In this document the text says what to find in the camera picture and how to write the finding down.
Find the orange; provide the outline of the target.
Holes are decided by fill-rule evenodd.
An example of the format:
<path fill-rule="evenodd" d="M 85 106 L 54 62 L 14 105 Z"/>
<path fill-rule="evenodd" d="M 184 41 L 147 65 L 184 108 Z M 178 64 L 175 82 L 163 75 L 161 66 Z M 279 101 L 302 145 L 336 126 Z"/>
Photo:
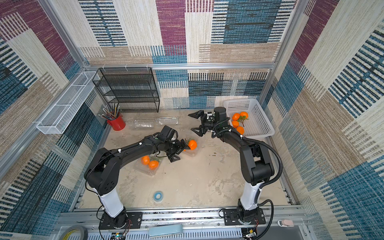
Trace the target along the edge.
<path fill-rule="evenodd" d="M 247 119 L 249 117 L 249 114 L 247 113 L 247 112 L 241 112 L 240 113 L 240 118 L 242 119 L 242 120 L 245 120 L 245 119 Z"/>
<path fill-rule="evenodd" d="M 237 121 L 239 118 L 240 118 L 240 114 L 239 113 L 235 113 L 234 115 L 233 115 L 233 117 L 232 117 L 232 120 L 233 121 Z"/>

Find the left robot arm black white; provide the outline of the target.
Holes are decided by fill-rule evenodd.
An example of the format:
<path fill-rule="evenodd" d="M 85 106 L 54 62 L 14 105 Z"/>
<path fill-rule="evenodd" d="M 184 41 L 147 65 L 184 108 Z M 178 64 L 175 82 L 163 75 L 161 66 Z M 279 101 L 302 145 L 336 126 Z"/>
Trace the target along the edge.
<path fill-rule="evenodd" d="M 128 224 L 126 208 L 117 193 L 120 169 L 125 165 L 151 154 L 164 152 L 170 162 L 180 159 L 183 150 L 189 150 L 184 139 L 178 139 L 178 132 L 168 126 L 159 133 L 144 137 L 131 145 L 108 150 L 101 148 L 95 153 L 85 171 L 86 189 L 96 194 L 104 207 L 102 224 L 121 229 Z"/>

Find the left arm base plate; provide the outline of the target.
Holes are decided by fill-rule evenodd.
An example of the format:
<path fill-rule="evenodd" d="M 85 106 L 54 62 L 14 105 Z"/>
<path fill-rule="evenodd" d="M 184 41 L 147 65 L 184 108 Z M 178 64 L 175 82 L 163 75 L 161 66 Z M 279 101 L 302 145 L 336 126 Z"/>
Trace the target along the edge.
<path fill-rule="evenodd" d="M 115 218 L 103 213 L 99 230 L 139 229 L 142 224 L 143 212 L 122 212 Z"/>

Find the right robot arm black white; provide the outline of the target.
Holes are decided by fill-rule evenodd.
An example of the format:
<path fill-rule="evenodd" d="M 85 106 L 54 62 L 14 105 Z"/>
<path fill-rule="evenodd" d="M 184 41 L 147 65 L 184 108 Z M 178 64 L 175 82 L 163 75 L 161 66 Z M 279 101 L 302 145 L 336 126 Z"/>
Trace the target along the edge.
<path fill-rule="evenodd" d="M 238 206 L 234 213 L 224 211 L 224 217 L 230 218 L 230 225 L 265 224 L 265 215 L 261 206 L 267 201 L 259 203 L 265 186 L 276 182 L 283 171 L 283 163 L 277 151 L 263 141 L 249 139 L 229 124 L 224 107 L 216 107 L 213 112 L 199 110 L 188 114 L 189 117 L 199 119 L 201 124 L 191 130 L 202 137 L 207 132 L 212 138 L 231 145 L 240 154 L 241 172 L 245 179 L 245 186 Z"/>

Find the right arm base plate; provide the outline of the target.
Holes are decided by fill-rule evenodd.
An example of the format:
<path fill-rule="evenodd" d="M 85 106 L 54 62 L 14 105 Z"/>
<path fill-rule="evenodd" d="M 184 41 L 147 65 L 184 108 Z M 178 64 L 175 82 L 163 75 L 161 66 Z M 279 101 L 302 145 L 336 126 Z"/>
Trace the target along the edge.
<path fill-rule="evenodd" d="M 226 226 L 266 224 L 264 212 L 259 207 L 250 211 L 243 210 L 240 206 L 236 209 L 223 208 L 218 214 L 224 219 Z"/>

